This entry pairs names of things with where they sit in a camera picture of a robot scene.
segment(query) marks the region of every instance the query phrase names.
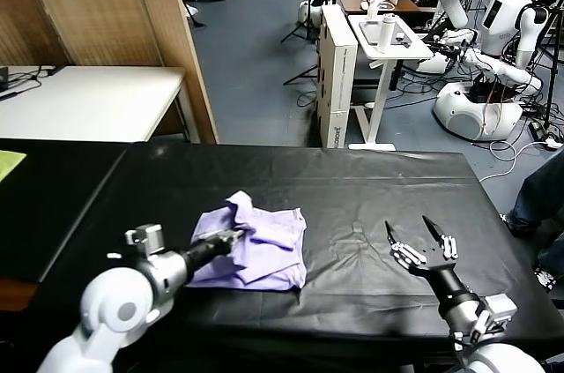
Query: shoe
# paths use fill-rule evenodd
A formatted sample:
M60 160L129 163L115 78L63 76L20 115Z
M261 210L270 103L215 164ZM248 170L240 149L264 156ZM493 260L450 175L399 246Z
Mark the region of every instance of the shoe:
M500 214L500 219L503 222L503 224L506 226L506 228L508 229L509 233L512 234L512 236L514 236L515 238L530 238L534 232L531 231L521 231L521 230L516 230L513 229L508 222L508 216L506 216L505 214Z
M535 276L537 276L540 286L543 287L547 293L552 291L554 285L556 285L556 278L540 266L535 268Z

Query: yellow paper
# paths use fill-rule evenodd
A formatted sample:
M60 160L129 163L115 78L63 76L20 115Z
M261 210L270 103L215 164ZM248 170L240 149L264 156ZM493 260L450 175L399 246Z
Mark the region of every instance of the yellow paper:
M0 182L26 157L22 153L0 151Z

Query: black tablecloth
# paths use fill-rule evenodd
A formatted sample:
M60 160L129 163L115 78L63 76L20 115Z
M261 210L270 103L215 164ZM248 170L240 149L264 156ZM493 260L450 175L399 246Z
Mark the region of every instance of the black tablecloth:
M0 139L27 154L0 182L0 276L43 280L126 147Z
M216 340L396 362L448 352L448 328L430 287L393 261L383 225L389 221L419 247L430 240L426 214L456 238L461 279L480 295L505 292L518 306L507 341L539 357L561 349L559 313L463 155L454 153L133 145L40 287L30 312L41 313L43 323L29 327L51 330L52 339L68 334L82 291L113 265L105 256L123 248L127 229L158 222L167 246L186 246L200 214L237 190L266 210L301 207L306 286L286 293L184 289L138 348Z

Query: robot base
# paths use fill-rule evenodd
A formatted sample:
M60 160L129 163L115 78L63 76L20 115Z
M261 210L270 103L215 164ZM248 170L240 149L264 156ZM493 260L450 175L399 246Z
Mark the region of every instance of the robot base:
M447 84L442 88L433 108L439 123L447 131L470 141L507 139L521 118L521 107L514 102L471 102L466 97L469 89L461 83Z

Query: silver joint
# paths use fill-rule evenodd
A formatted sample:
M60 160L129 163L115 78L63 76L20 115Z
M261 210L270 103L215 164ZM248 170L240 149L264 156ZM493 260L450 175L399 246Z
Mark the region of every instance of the silver joint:
M148 224L128 230L125 240L128 245L135 245L137 251L147 258L165 249L161 225Z

